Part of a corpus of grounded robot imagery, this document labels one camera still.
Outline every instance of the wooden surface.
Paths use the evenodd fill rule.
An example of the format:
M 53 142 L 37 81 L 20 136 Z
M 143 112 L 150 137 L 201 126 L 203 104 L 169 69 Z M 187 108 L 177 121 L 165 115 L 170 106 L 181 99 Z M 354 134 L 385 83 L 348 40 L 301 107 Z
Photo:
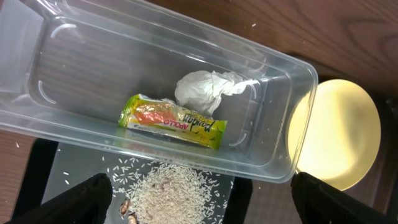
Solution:
M 34 139 L 0 131 L 0 223 L 10 219 Z
M 319 63 L 326 68 L 322 75 L 398 97 L 398 1 L 150 1 Z M 12 213 L 33 141 L 0 131 L 0 223 Z M 385 207 L 385 200 L 377 203 Z

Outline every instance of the yellow wrapper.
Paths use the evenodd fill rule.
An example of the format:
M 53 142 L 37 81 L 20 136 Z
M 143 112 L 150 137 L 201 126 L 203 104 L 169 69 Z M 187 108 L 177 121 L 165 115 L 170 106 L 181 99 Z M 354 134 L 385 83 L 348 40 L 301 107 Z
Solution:
M 125 128 L 150 131 L 218 149 L 227 121 L 203 117 L 169 100 L 132 96 L 119 120 Z

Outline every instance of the pile of rice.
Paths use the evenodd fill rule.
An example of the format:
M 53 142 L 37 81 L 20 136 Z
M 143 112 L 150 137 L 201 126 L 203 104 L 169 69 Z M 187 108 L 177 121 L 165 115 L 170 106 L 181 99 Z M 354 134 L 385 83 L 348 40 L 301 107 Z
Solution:
M 206 172 L 161 163 L 136 183 L 126 196 L 129 211 L 142 224 L 198 224 L 214 214 L 211 190 L 216 180 Z

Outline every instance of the plastic container wall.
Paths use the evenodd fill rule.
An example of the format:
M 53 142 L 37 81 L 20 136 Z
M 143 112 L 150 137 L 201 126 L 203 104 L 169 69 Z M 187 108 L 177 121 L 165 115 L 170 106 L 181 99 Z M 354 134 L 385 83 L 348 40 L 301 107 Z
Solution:
M 305 135 L 318 83 L 305 62 L 146 2 L 5 0 L 0 11 L 0 124 L 5 130 L 269 182 L 291 178 L 286 123 L 304 97 Z M 121 129 L 130 96 L 174 100 L 198 70 L 236 72 L 223 96 L 218 151 Z

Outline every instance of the clear plastic container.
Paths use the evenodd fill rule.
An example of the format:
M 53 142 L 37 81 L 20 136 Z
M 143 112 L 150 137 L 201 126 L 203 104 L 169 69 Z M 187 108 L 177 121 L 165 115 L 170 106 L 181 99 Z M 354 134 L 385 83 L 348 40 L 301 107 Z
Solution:
M 0 124 L 5 130 L 269 182 L 291 178 L 285 129 L 317 73 L 305 62 L 147 2 L 5 0 L 0 11 Z M 218 151 L 118 127 L 130 96 L 174 100 L 198 70 L 252 80 L 224 96 Z

